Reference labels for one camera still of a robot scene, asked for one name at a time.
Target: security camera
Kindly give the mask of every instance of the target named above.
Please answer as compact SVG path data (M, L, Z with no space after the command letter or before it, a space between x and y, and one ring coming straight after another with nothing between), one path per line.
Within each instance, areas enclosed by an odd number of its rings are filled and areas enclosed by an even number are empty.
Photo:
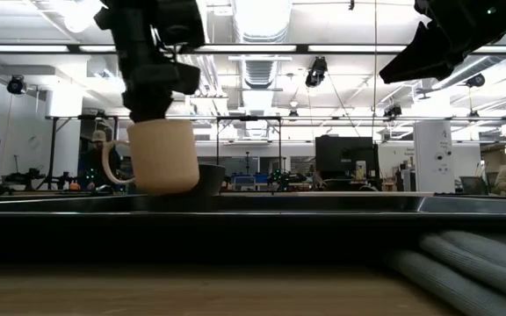
M325 73L327 72L327 62L325 57L317 56L312 66L309 68L309 72L306 77L306 86L308 88L314 88L322 83L325 79Z
M485 77L482 74L475 75L465 82L468 88L481 87L485 84Z
M299 117L298 111L297 110L290 110L290 113L288 113L288 116L289 117Z
M24 95L26 93L25 78L21 75L14 75L7 84L7 91L15 96Z
M401 106L399 104L392 104L384 109L385 118L393 118L402 115Z

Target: ceiling pipe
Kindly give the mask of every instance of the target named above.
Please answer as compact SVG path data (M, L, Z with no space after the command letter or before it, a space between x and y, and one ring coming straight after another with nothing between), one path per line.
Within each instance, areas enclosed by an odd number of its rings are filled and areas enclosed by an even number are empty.
M286 42L292 16L292 0L232 0L231 4L238 42ZM242 92L245 110L249 113L267 112L272 107L274 91L269 90L275 88L278 61L240 61L240 66L242 87L248 89ZM266 136L266 132L259 133L259 130L266 131L266 122L246 122L246 135Z
M506 44L506 36L497 44ZM468 57L454 70L451 76L439 83L434 84L432 86L432 89L441 90L449 88L454 84L462 83L474 75L478 75L480 72L491 68L503 61L506 61L506 56Z
M33 2L33 0L23 0L22 3L28 7L36 10L36 13L41 18L44 18L51 26L53 26L56 30L58 30L60 33L62 33L69 40L71 40L72 42L74 42L76 44L80 43L79 39L76 39L76 37L70 31L66 30L61 25L57 24L45 12L41 11L40 8Z

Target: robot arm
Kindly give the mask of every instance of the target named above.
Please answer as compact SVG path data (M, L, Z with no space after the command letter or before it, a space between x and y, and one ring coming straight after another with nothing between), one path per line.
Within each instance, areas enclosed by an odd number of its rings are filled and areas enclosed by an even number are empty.
M474 50L506 34L506 0L416 0L431 21L380 71L385 83L443 80Z
M102 2L105 7L95 21L100 29L111 30L130 118L134 122L165 118L173 90L192 94L199 86L200 70L177 63L178 53L205 43L196 1Z

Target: air duct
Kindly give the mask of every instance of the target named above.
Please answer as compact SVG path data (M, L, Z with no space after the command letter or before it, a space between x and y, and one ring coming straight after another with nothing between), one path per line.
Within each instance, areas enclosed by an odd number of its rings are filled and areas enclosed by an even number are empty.
M273 44L286 41L292 15L292 0L232 0L234 28L240 43ZM242 92L245 111L266 112L272 106L277 76L277 61L241 61ZM246 128L256 128L248 136L266 136L259 122L248 122Z
M497 44L505 45L506 36ZM491 68L494 65L505 60L506 56L470 56L466 58L466 60L454 70L454 73L451 76L433 85L432 88L435 90L441 90L451 87L454 84L462 83L474 75L477 75L480 72L486 70L487 68Z

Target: desk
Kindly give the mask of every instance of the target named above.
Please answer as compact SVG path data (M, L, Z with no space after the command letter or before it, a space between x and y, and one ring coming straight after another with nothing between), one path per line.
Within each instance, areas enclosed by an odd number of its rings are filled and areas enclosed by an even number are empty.
M31 314L459 315L404 279L366 268L0 269L0 315Z

